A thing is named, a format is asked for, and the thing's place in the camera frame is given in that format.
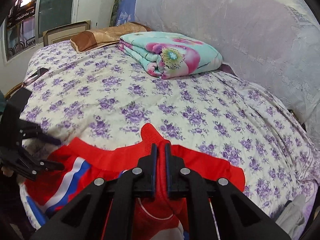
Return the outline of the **red track pants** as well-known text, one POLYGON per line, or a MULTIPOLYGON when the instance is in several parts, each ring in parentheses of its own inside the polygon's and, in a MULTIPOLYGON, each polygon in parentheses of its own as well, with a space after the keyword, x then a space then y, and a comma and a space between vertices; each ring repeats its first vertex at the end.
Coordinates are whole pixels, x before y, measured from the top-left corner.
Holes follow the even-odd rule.
POLYGON ((35 181, 25 182, 36 208, 48 217, 40 228, 97 178, 115 180, 135 168, 140 158, 150 154, 152 144, 157 146, 155 194, 153 197, 136 198, 130 239, 184 239, 189 235, 186 199, 168 196, 166 144, 170 144, 172 155, 182 158, 187 168, 204 179, 217 181, 226 178, 243 193, 245 176, 241 168, 226 160, 173 145, 151 124, 142 127, 141 137, 139 143, 113 151, 101 150, 74 139, 53 152, 49 159, 62 163, 64 170, 45 171, 35 181))

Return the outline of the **black smartphone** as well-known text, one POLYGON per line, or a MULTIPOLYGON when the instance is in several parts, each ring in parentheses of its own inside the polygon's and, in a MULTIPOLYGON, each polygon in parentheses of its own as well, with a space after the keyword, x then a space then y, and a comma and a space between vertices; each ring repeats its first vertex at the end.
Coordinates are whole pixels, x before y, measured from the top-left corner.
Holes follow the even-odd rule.
POLYGON ((37 79, 39 79, 41 76, 43 76, 44 74, 46 74, 46 72, 48 72, 49 69, 47 68, 40 68, 38 69, 35 73, 33 73, 31 76, 29 76, 28 78, 26 78, 23 82, 22 82, 22 86, 23 87, 27 87, 28 85, 32 84, 33 82, 35 82, 37 79))

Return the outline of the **purple floral bedspread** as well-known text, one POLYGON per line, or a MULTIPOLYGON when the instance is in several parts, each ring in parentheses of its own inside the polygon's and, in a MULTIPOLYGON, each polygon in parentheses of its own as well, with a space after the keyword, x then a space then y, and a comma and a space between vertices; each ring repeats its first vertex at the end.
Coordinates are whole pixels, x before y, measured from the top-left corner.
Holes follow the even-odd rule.
MULTIPOLYGON (((62 144, 25 140, 33 156, 50 160, 74 139, 113 151, 139 143, 142 127, 151 124, 173 145, 241 168, 243 194, 274 222, 303 194, 305 222, 290 239, 302 236, 309 218, 304 208, 318 190, 319 151, 264 88, 219 70, 163 80, 117 46, 78 54, 68 41, 39 49, 27 72, 40 68, 49 71, 28 86, 31 96, 21 118, 62 144)), ((48 217, 36 208, 25 182, 21 199, 37 231, 48 217)))

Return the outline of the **grey garment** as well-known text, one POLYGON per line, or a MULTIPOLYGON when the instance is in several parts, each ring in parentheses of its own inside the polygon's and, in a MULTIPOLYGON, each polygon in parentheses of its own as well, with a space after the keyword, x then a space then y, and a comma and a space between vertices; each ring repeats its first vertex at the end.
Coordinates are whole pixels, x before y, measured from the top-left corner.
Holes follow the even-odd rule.
POLYGON ((299 194, 294 200, 290 201, 276 220, 280 226, 291 238, 294 233, 301 227, 305 218, 303 215, 303 206, 305 205, 305 196, 299 194))

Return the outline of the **window with grille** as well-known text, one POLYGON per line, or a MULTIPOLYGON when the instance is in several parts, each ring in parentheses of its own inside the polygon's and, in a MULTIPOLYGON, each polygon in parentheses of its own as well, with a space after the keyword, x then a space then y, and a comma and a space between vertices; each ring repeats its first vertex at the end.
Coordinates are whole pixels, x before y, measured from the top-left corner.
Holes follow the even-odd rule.
POLYGON ((5 20, 4 40, 7 60, 35 45, 37 0, 16 0, 5 20))

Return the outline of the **brown pillow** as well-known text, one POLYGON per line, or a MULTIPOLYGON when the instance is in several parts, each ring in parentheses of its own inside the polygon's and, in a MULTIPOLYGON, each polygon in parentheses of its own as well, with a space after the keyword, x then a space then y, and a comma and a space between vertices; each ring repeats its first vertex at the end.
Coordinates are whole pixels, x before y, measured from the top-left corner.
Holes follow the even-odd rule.
POLYGON ((84 53, 117 44, 122 35, 146 31, 152 31, 152 29, 136 22, 128 22, 119 26, 80 32, 73 36, 70 42, 77 53, 84 53))

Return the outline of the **blue printed poster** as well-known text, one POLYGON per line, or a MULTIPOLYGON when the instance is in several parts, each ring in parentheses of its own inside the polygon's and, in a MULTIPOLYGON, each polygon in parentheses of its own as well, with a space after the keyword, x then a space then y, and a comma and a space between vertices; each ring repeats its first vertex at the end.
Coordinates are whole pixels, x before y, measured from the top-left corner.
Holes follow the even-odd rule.
POLYGON ((135 8, 136 0, 121 0, 117 13, 116 26, 133 22, 135 20, 135 8))

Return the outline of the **folded floral blanket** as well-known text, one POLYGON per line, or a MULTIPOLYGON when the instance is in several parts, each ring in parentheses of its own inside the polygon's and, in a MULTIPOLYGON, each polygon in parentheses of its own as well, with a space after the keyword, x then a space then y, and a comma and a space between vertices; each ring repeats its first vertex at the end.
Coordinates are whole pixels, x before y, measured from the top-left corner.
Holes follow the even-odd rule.
POLYGON ((120 37, 119 49, 161 79, 218 69, 222 55, 211 45, 178 33, 148 31, 120 37))

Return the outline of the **white lace bed curtain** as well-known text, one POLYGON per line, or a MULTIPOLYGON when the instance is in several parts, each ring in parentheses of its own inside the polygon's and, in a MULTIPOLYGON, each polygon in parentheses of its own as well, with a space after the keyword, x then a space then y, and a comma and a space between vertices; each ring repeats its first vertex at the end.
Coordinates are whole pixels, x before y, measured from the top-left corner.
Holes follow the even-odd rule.
POLYGON ((268 89, 319 144, 319 23, 304 0, 136 0, 135 19, 215 47, 268 89))

